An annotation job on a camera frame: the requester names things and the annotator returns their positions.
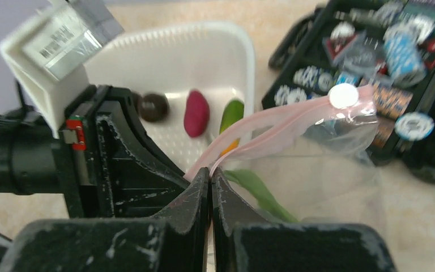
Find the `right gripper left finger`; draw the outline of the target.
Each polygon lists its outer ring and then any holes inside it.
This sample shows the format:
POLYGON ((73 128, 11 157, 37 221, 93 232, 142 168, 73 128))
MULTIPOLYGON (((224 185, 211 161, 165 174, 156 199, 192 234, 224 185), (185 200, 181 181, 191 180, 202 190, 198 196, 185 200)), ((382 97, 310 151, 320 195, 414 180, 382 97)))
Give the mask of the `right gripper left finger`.
POLYGON ((25 226, 0 271, 205 271, 208 179, 147 218, 46 219, 25 226))

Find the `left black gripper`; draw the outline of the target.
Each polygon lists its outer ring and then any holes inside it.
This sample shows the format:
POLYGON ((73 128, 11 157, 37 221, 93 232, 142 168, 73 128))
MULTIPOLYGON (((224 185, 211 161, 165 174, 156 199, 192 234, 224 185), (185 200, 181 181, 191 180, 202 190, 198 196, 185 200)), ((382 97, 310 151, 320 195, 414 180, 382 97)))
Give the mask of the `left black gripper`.
POLYGON ((58 144, 58 180, 71 218, 142 218, 181 194, 183 171, 148 136, 127 88, 86 87, 65 109, 59 133, 75 132, 84 150, 58 144))

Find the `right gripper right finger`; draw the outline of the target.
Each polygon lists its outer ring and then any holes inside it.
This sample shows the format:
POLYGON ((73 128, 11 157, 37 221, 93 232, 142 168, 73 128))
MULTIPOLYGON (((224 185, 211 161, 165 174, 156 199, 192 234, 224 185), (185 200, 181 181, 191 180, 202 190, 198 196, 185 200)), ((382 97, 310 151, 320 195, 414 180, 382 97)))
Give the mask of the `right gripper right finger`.
POLYGON ((224 172, 210 179, 217 271, 395 271, 383 238, 364 224, 274 223, 224 172))

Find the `green toy leaf vegetable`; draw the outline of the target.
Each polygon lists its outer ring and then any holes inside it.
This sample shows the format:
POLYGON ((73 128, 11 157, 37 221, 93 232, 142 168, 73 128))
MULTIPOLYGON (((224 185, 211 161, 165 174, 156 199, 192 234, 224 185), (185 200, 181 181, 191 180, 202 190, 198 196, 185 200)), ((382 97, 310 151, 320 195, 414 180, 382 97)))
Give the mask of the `green toy leaf vegetable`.
POLYGON ((250 193, 256 199, 258 206, 274 218, 282 222, 298 222, 298 219, 276 200, 262 179, 253 171, 248 169, 224 170, 224 175, 228 181, 236 183, 250 193))

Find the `clear zip top bag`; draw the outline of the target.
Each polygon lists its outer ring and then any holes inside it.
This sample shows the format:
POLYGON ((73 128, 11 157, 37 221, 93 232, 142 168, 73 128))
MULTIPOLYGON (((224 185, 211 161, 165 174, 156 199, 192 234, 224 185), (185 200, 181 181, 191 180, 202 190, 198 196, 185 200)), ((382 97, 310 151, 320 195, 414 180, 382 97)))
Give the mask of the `clear zip top bag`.
MULTIPOLYGON (((299 222, 380 229, 386 224, 382 183, 366 153, 377 129, 373 88, 342 83, 326 96, 240 119, 211 142, 184 177, 191 180, 203 167, 210 174, 248 169, 299 222)), ((269 214, 250 193, 229 182, 269 214)))

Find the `white plastic tub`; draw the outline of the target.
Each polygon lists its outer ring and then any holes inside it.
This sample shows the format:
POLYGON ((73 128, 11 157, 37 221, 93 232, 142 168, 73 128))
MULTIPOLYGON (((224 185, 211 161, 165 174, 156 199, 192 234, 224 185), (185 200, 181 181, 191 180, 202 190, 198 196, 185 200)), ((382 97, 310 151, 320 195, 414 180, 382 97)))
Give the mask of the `white plastic tub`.
POLYGON ((167 97, 170 114, 160 123, 144 122, 147 134, 182 171, 187 171, 219 135, 226 105, 233 99, 254 113, 255 52, 247 32, 230 22, 197 22, 114 39, 86 65, 92 84, 128 88, 141 95, 167 97), (184 129, 191 90, 206 98, 211 114, 206 132, 190 138, 184 129))

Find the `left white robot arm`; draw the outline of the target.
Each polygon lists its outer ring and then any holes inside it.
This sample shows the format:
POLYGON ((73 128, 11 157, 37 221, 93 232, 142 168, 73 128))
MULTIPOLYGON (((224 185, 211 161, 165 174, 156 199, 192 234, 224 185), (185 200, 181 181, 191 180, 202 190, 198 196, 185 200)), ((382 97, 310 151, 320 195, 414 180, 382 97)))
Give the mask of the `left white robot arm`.
POLYGON ((146 217, 187 187, 147 134, 127 88, 90 85, 58 137, 33 108, 0 115, 0 193, 61 194, 72 218, 146 217))

